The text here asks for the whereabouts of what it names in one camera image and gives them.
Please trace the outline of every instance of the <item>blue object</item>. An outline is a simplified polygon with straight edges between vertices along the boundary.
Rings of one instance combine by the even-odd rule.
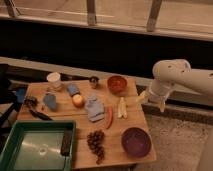
[[[25,99],[25,94],[26,94],[27,89],[26,88],[19,88],[15,94],[17,96],[17,101],[19,103],[24,103],[24,99]]]
[[[68,92],[71,96],[74,96],[76,94],[80,94],[79,88],[75,84],[70,84],[67,87],[67,90],[68,90]]]
[[[44,104],[52,111],[57,109],[56,97],[54,94],[47,93],[43,99]]]

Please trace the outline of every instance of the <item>green plastic bin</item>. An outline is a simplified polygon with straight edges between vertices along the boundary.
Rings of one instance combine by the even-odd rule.
[[[71,134],[68,155],[61,155],[65,131]],[[75,121],[17,121],[0,156],[1,171],[70,171]]]

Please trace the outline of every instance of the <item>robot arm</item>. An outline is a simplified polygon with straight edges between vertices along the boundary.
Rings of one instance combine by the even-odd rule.
[[[198,93],[213,98],[213,71],[191,69],[184,59],[162,60],[153,66],[154,80],[142,92],[137,101],[158,104],[161,112],[165,102],[173,91],[175,84],[180,84]]]

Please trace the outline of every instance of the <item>wooden cutting board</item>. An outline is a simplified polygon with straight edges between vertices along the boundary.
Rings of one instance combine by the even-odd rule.
[[[121,146],[121,135],[129,127],[140,127],[149,134],[148,125],[141,105],[135,102],[135,99],[138,96],[135,80],[132,77],[127,77],[126,80],[128,84],[127,88],[125,92],[120,94],[120,96],[125,97],[126,100],[128,113],[127,119],[118,119],[117,107],[120,97],[112,94],[108,90],[107,79],[99,80],[99,87],[97,89],[92,89],[88,80],[63,82],[63,89],[59,92],[52,90],[50,84],[47,82],[29,84],[26,95],[35,96],[38,99],[38,111],[47,114],[54,120],[76,121],[77,144],[76,152],[73,157],[74,169],[129,165],[156,160],[156,153],[153,144],[149,154],[143,158],[129,157]],[[67,85],[71,82],[75,83],[79,87],[84,99],[86,99],[91,93],[95,93],[98,100],[101,101],[105,107],[113,107],[113,123],[108,130],[105,129],[107,117],[101,121],[92,123],[88,120],[87,112],[84,108],[76,108],[72,104],[72,99],[66,89]],[[42,110],[42,106],[44,106],[42,99],[47,89],[51,89],[51,92],[56,95],[58,103],[58,110],[56,112],[50,111],[47,107]],[[26,106],[23,105],[20,109],[18,120],[35,119],[36,118],[28,112]],[[96,164],[97,157],[91,153],[87,146],[87,135],[97,129],[102,129],[106,135],[103,142],[103,146],[105,148],[105,159],[100,165]]]

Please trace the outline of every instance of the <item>glass panel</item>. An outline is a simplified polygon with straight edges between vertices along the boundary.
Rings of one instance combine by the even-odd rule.
[[[4,0],[0,0],[0,14],[8,14]]]
[[[96,0],[98,23],[146,26],[151,0]]]
[[[159,13],[157,28],[213,33],[212,0],[166,0]]]
[[[15,0],[21,15],[87,21],[86,0]]]

